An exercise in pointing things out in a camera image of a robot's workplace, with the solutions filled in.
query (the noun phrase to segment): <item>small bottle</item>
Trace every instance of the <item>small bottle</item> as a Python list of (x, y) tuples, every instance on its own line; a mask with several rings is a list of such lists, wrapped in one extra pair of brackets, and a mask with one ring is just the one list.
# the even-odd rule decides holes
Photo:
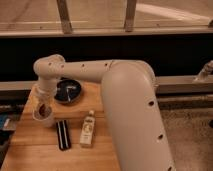
[(81, 147), (92, 147), (92, 138), (95, 129), (94, 111), (90, 110), (89, 114), (85, 117), (81, 130), (80, 145)]

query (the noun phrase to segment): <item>black wall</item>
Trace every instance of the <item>black wall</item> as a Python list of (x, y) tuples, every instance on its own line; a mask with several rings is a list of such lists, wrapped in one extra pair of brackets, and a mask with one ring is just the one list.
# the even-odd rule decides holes
[(213, 59), (213, 34), (0, 38), (0, 81), (35, 80), (33, 62), (54, 53), (67, 61), (141, 59), (158, 76), (196, 75)]

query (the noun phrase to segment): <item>clear glass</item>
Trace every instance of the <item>clear glass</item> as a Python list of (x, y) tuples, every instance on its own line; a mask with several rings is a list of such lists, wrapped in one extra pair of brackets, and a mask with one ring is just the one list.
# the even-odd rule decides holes
[[(126, 0), (67, 0), (72, 27), (123, 28)], [(0, 0), (0, 30), (61, 30), (56, 0)]]
[(73, 28), (123, 28), (127, 0), (67, 0)]
[(212, 19), (212, 0), (138, 0), (134, 27), (200, 26)]
[(55, 0), (0, 0), (0, 30), (61, 29)]
[[(74, 29), (122, 29), (127, 0), (66, 0)], [(213, 0), (138, 0), (136, 28), (208, 25)], [(56, 0), (0, 0), (0, 31), (61, 30)]]

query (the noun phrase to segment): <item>black object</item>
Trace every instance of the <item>black object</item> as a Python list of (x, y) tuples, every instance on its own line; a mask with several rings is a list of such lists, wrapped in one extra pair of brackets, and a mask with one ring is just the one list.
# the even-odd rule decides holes
[(57, 134), (58, 134), (58, 145), (60, 150), (66, 150), (71, 148), (71, 142), (67, 127), (67, 121), (59, 121), (56, 123)]
[(57, 84), (57, 93), (55, 99), (59, 103), (70, 103), (74, 101), (81, 92), (81, 85), (75, 80), (62, 80)]

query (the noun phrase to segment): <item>robot end effector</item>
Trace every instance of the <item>robot end effector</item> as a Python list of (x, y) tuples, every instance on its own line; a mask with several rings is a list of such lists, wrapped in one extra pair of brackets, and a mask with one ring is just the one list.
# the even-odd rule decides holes
[(55, 95), (60, 77), (101, 83), (103, 107), (122, 171), (175, 170), (155, 96), (155, 75), (147, 63), (66, 63), (62, 56), (52, 55), (38, 59), (34, 71), (39, 76), (36, 96), (40, 100)]

